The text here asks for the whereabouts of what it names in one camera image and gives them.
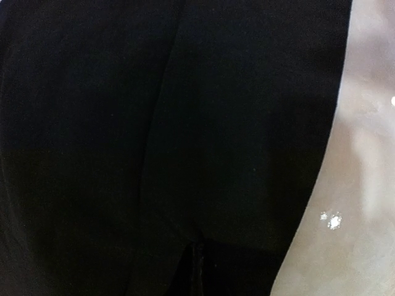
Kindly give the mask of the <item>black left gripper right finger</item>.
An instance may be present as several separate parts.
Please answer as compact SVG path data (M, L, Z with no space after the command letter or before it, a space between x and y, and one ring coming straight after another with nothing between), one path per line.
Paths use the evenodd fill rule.
M212 239L203 238L201 241L201 262L199 268L199 283L201 295L225 295L222 259L218 244Z

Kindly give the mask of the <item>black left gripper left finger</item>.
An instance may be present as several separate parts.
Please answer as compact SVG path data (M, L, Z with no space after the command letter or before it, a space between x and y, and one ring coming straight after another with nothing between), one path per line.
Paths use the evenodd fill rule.
M201 244L190 243L183 252L175 275L172 295L201 294Z

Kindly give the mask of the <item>black shirt with buttons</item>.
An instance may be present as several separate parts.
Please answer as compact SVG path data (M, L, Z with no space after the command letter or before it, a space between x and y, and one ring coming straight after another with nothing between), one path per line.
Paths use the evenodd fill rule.
M268 295L333 123L350 1L2 1L1 294Z

